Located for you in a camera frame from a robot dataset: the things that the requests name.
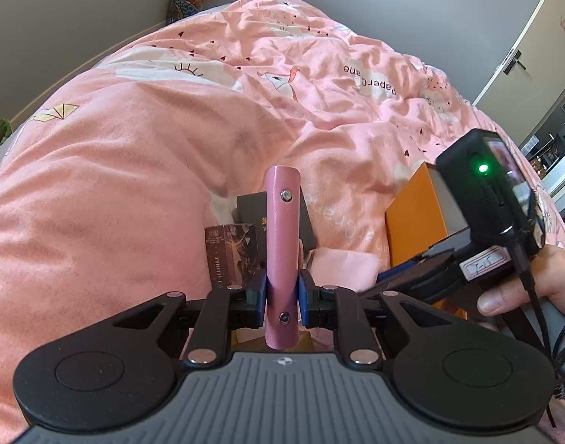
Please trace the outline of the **black flat box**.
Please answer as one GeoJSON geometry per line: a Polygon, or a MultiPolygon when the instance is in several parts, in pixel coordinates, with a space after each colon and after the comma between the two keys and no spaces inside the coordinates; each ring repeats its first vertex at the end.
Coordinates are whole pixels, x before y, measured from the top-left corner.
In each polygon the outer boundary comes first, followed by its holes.
{"type": "MultiPolygon", "coordinates": [[[[267,250],[267,239],[265,238],[265,225],[267,224],[267,197],[265,192],[256,194],[239,195],[236,198],[236,215],[238,223],[250,223],[255,227],[257,237],[258,257],[262,262],[265,261],[267,250]]],[[[300,205],[300,239],[304,245],[305,253],[309,253],[317,246],[317,239],[312,230],[312,223],[305,204],[304,194],[301,194],[300,205]]]]}

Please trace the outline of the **white door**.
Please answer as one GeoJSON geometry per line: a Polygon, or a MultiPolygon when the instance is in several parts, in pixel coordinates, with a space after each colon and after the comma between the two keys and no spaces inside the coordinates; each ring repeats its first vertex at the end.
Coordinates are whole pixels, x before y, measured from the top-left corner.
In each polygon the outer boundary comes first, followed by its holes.
{"type": "Polygon", "coordinates": [[[565,0],[539,0],[473,104],[525,143],[565,92],[565,0]]]}

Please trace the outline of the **pink patterned duvet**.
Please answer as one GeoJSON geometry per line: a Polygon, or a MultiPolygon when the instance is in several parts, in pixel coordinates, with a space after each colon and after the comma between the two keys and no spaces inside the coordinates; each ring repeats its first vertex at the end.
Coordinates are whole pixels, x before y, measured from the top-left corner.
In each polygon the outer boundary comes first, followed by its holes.
{"type": "Polygon", "coordinates": [[[203,298],[204,229],[273,165],[301,173],[317,249],[381,272],[390,202],[476,127],[497,129],[440,69],[301,0],[238,0],[75,77],[0,164],[0,443],[26,427],[19,361],[166,292],[203,298]]]}

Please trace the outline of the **pink cylindrical tube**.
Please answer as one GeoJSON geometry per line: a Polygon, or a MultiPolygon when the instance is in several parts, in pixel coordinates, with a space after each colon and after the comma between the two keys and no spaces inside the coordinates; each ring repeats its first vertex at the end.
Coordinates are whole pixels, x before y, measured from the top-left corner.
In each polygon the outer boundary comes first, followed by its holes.
{"type": "Polygon", "coordinates": [[[267,171],[265,341],[274,350],[289,349],[298,342],[300,183],[301,175],[293,167],[275,165],[267,171]]]}

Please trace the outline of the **dark patterned small box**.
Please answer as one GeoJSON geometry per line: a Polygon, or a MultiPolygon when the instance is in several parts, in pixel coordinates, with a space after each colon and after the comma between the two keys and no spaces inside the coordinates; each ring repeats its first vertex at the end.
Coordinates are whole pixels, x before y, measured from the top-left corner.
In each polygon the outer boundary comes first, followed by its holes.
{"type": "Polygon", "coordinates": [[[260,268],[255,227],[228,223],[204,229],[211,286],[246,287],[260,268]]]}

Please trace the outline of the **pink pouch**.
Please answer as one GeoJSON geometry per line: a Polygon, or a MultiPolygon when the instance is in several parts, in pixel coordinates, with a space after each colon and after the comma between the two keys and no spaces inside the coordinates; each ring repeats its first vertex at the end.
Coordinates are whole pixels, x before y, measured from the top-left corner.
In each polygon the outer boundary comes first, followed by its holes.
{"type": "Polygon", "coordinates": [[[317,286],[345,287],[356,293],[375,285],[381,267],[377,256],[352,250],[319,248],[307,260],[307,270],[317,286]]]}

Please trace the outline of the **orange cardboard box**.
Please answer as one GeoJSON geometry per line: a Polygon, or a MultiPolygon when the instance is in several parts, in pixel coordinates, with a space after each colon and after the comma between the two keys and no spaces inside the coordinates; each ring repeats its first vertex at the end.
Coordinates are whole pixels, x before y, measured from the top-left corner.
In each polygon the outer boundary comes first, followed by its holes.
{"type": "Polygon", "coordinates": [[[385,212],[391,265],[467,228],[450,190],[434,165],[421,164],[385,212]]]}

